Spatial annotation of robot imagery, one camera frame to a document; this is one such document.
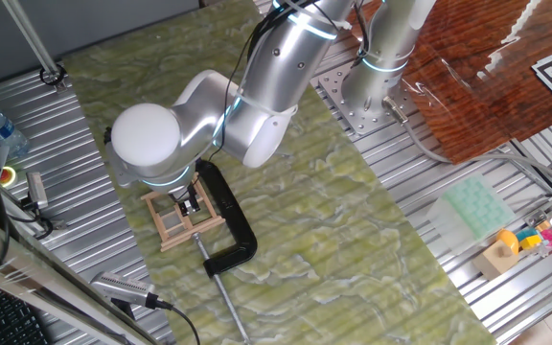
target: green mat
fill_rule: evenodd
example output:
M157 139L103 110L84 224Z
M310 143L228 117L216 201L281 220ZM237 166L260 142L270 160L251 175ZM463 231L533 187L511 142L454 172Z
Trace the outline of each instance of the green mat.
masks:
M229 0L65 58L104 160L117 115L170 106L205 69L228 76L258 20L250 0ZM255 344L494 343L311 87L285 144L292 157L254 170L224 152L214 159L259 242L250 262L222 275ZM202 344L241 343L196 245L161 253L140 200L149 189L116 191L158 292L195 322ZM212 253L233 243L224 226L203 239ZM179 343L195 343L168 318Z

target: wooden block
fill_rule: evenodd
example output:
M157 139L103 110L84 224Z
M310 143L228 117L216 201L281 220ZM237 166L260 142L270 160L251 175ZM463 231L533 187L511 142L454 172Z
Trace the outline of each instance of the wooden block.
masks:
M543 221L542 223L540 223L536 226L536 230L538 230L540 232L542 232L546 229L549 229L549 228L551 228L551 223L548 222L548 220L545 220L545 221Z
M499 277L518 262L518 255L503 241L496 241L482 254L474 258L472 263L478 268L488 280Z

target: reddish wood surface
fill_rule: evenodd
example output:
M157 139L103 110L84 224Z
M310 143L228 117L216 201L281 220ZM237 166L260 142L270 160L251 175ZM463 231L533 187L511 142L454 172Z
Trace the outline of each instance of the reddish wood surface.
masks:
M379 5L364 6L368 20ZM438 0L404 80L445 154L461 163L552 125L552 91L531 68L550 55L552 0Z

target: plastic bottle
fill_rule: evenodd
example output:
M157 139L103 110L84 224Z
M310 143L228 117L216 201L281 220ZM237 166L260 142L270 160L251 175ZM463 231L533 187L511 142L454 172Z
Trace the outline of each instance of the plastic bottle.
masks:
M8 158L21 157L29 152L29 140L14 128L14 124L0 112L0 145L10 147Z

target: metal grating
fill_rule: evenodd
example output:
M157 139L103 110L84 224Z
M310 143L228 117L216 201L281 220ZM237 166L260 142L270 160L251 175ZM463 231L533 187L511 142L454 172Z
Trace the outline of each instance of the metal grating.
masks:
M88 129L73 88L57 94L36 72L0 84L0 109L32 142L30 154L12 160L19 172L40 172L49 206L44 214L65 219L42 244L90 281L101 271L150 281L144 260ZM11 192L25 197L23 178ZM161 310L136 307L141 327L157 339L173 340ZM57 344L93 344L93 337L45 314L47 332Z
M256 0L261 13L269 11L269 0ZM329 49L316 75L351 61L358 41L340 37ZM318 87L317 79L312 85ZM317 92L325 99L323 91ZM11 162L26 172L40 171L51 204L47 215L65 219L69 230L43 241L79 275L90 280L109 270L143 281L148 272L114 193L92 135L88 130L73 89L57 94L54 88L31 73L0 84L0 108L32 139L33 149L22 160ZM552 253L549 257L527 257L501 277L487 282L471 259L478 250L453 255L426 220L426 212L438 195L452 183L473 173L482 173L520 217L542 205L545 191L514 165L486 161L453 167L437 163L418 151L405 131L395 122L385 124L363 137L356 136L330 107L359 152L389 190L452 282L470 303L485 326L494 332L520 312L530 308L552 290ZM411 125L429 148L439 145L420 114L410 117ZM552 161L552 127L522 143L541 163ZM12 192L27 193L19 183ZM511 229L523 226L518 219ZM134 309L138 322L155 337L172 340L162 311ZM532 324L541 313L515 325L510 335ZM48 330L59 344L92 344L87 334L46 315ZM508 342L506 336L500 342Z
M358 42L354 38L338 40L315 76L351 61L357 47ZM359 136L349 128L337 108L329 103L318 77L311 84L485 327L492 333L502 327L510 329L497 338L499 343L512 341L521 330L533 325L550 311L541 310L522 323L508 324L508 321L530 309L552 291L552 253L544 259L540 256L522 258L517 266L489 282L472 264L472 259L484 248L472 248L454 255L426 218L433 202L450 185L471 174L482 173L518 216L508 228L519 230L526 227L521 218L548 200L544 196L545 190L515 165L503 160L458 166L430 160L414 146L405 130L395 121ZM440 150L423 116L417 112L409 119L425 146L431 150ZM552 161L552 127L522 144L541 163L548 165ZM499 150L509 152L512 145L505 145Z

